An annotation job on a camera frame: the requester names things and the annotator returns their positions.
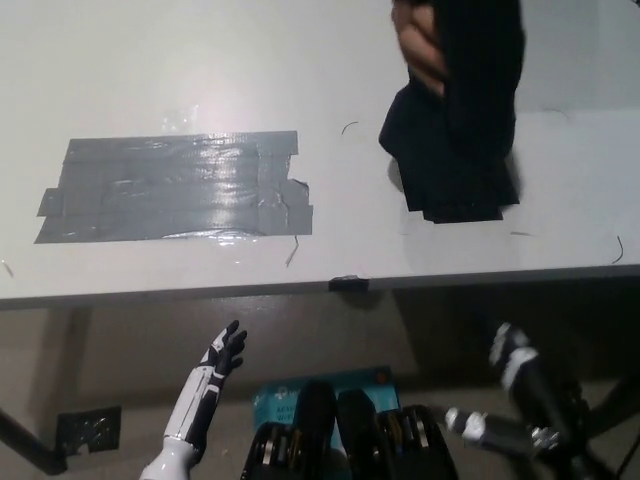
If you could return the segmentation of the person's bare hand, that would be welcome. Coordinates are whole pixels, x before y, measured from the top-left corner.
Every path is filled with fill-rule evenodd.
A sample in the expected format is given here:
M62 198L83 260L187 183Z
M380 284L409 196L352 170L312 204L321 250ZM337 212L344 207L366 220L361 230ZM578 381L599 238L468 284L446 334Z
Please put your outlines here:
M393 1L391 18L399 49L413 77L442 98L448 69L431 5L413 5L410 1Z

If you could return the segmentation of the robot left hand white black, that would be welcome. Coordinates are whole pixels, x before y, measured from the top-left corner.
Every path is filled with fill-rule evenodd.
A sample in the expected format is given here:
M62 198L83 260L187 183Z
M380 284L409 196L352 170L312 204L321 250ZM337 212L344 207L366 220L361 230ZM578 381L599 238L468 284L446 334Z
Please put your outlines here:
M189 374L166 425L160 453L142 470L142 479L188 479L200 463L208 430L224 384L243 359L247 332L237 320L211 342Z

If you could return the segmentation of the robot right hand white black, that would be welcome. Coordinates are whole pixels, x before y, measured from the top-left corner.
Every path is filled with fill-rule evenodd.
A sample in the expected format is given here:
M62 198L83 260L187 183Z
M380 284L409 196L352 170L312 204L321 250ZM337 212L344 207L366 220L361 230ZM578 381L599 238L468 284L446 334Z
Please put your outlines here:
M541 355L524 331L508 322L483 329L490 340L488 360L521 420L450 407L446 429L474 446L513 457L571 457L584 447L576 415L553 385Z

